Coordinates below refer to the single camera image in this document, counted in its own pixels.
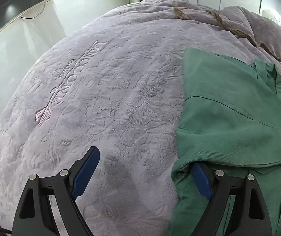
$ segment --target silver screw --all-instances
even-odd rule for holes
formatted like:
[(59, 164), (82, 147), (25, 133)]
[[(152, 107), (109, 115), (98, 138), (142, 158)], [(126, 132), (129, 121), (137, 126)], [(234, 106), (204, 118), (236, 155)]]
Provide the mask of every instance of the silver screw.
[(36, 174), (32, 174), (31, 176), (29, 176), (30, 180), (35, 180), (36, 179)]
[(224, 175), (224, 172), (222, 170), (216, 170), (215, 173), (216, 173), (217, 176), (223, 176)]
[(253, 175), (251, 175), (251, 174), (248, 174), (248, 180), (251, 180), (251, 181), (253, 181), (255, 179), (255, 177), (253, 176)]
[(68, 170), (62, 170), (59, 174), (61, 176), (66, 176), (68, 174)]

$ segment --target bed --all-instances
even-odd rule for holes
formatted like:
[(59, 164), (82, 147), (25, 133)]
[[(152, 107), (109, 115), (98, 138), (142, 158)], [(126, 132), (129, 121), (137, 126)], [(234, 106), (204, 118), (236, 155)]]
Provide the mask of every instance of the bed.
[[(185, 7), (181, 20), (174, 7)], [(177, 203), (171, 169), (184, 105), (185, 48), (281, 63), (224, 31), (209, 7), (143, 0), (111, 10), (47, 51), (0, 118), (0, 225), (11, 229), (28, 177), (69, 168), (90, 146), (100, 163), (76, 203), (94, 235), (163, 235)], [(281, 27), (241, 7), (221, 17), (281, 57)], [(61, 235), (67, 235), (54, 198)]]

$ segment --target lavender fleece blanket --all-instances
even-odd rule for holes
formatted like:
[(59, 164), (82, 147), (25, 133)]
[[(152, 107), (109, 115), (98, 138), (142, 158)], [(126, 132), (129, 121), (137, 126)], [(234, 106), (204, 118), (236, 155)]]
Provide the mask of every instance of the lavender fleece blanket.
[[(173, 7), (186, 7), (189, 20)], [(163, 235), (177, 194), (171, 168), (186, 47), (281, 64), (224, 31), (203, 5), (143, 0), (66, 37), (26, 74), (0, 118), (0, 225), (11, 229), (29, 175), (70, 168), (90, 146), (100, 163), (76, 203), (95, 236)], [(221, 17), (281, 57), (281, 27), (241, 7)], [(54, 198), (53, 213), (67, 235)]]

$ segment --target blue gripper pad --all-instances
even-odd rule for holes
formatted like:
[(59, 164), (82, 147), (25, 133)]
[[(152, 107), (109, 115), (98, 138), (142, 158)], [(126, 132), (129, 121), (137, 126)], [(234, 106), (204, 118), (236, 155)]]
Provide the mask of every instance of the blue gripper pad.
[(94, 171), (96, 170), (99, 161), (100, 151), (98, 148), (95, 148), (74, 179), (74, 186), (71, 192), (71, 196), (74, 199), (77, 199), (77, 197), (81, 196), (86, 190), (86, 187)]
[(212, 191), (210, 188), (209, 178), (198, 162), (194, 162), (191, 165), (190, 172), (200, 194), (206, 197), (208, 200), (211, 200)]

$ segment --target green garment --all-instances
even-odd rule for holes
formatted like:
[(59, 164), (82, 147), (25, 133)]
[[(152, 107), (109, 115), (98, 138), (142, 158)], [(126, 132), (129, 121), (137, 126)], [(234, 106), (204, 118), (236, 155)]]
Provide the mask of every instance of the green garment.
[[(178, 157), (172, 169), (179, 202), (167, 236), (189, 236), (208, 201), (188, 171), (208, 161), (228, 175), (253, 174), (281, 235), (281, 76), (274, 64), (188, 48), (184, 57), (185, 105), (177, 128)], [(223, 235), (234, 197), (217, 232)]]

